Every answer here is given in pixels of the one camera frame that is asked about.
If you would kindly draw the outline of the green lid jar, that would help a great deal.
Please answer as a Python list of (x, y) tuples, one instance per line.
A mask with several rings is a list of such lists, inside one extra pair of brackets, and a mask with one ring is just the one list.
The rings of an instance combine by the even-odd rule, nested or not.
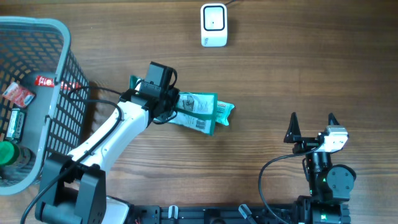
[(31, 158), (31, 152), (26, 147), (19, 147), (9, 141), (1, 141), (1, 167), (16, 169), (26, 166)]

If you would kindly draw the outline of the red coffee stick sachet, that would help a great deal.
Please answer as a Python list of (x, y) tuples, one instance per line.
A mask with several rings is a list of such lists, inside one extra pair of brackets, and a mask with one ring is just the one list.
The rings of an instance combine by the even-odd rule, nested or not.
[[(45, 77), (42, 75), (37, 75), (35, 78), (34, 85), (53, 88), (53, 87), (55, 87), (55, 81), (53, 78)], [(78, 82), (66, 83), (66, 82), (62, 81), (60, 89), (70, 91), (72, 89), (76, 89), (79, 87), (81, 87), (81, 85)]]

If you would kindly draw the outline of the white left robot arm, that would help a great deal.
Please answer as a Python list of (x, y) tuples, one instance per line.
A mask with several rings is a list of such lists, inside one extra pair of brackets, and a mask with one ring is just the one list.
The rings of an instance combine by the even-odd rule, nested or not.
[(134, 206), (106, 194), (106, 175), (127, 145), (151, 123), (176, 116), (177, 71), (151, 62), (145, 79), (119, 96), (115, 111), (67, 155), (51, 154), (29, 205), (43, 223), (134, 223)]

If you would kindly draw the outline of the teal wet wipes pack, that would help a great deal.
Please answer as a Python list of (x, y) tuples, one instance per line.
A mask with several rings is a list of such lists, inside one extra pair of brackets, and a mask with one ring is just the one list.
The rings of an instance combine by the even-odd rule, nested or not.
[(224, 126), (229, 126), (228, 117), (235, 105), (224, 101), (217, 101), (216, 122)]

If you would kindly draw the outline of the red snack packet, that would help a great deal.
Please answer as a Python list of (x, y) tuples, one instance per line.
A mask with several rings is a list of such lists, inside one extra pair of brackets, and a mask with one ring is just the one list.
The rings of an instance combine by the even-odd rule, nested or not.
[(26, 108), (35, 98), (34, 93), (16, 82), (12, 82), (2, 96), (20, 108)]

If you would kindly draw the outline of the grey plastic basket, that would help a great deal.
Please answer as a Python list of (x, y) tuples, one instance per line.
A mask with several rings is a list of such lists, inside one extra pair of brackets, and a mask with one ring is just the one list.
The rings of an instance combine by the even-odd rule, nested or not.
[[(1, 91), (16, 82), (35, 94), (24, 108), (19, 145), (31, 151), (19, 169), (1, 167), (1, 195), (18, 194), (40, 181), (49, 155), (68, 154), (80, 143), (87, 105), (71, 101), (61, 82), (89, 84), (71, 50), (67, 26), (55, 19), (1, 17)], [(55, 87), (35, 86), (37, 75), (53, 78)]]

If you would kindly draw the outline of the green sponge pack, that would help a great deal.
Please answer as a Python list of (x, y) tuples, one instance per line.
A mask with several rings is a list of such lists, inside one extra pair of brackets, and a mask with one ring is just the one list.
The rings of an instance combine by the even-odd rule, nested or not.
[(154, 124), (177, 124), (214, 135), (217, 110), (217, 93), (180, 92), (171, 115), (154, 118)]

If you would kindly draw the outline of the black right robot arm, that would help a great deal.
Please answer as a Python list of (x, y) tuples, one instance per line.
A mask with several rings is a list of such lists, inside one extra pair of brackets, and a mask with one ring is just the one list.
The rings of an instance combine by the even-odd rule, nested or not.
[(293, 155), (303, 154), (305, 178), (310, 195), (299, 196), (292, 207), (292, 223), (350, 224), (351, 217), (346, 202), (356, 180), (355, 171), (343, 164), (332, 164), (331, 155), (344, 148), (349, 134), (328, 115), (328, 125), (314, 138), (303, 137), (297, 114), (293, 112), (284, 138), (294, 144)]

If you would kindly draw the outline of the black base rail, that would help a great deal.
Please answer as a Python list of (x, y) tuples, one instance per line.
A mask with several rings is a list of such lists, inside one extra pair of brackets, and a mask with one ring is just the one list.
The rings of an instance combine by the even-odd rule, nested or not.
[(105, 224), (216, 224), (257, 223), (273, 224), (281, 221), (278, 215), (291, 222), (291, 211), (287, 205), (278, 205), (272, 210), (250, 207), (246, 204), (232, 207), (179, 207), (171, 205), (133, 205), (115, 197), (107, 197)]

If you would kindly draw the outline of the white barcode scanner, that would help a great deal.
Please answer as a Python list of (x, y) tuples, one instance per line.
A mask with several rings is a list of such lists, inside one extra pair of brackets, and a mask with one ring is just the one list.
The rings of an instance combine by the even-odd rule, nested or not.
[(224, 47), (228, 41), (228, 10), (223, 3), (202, 5), (201, 45), (203, 47)]

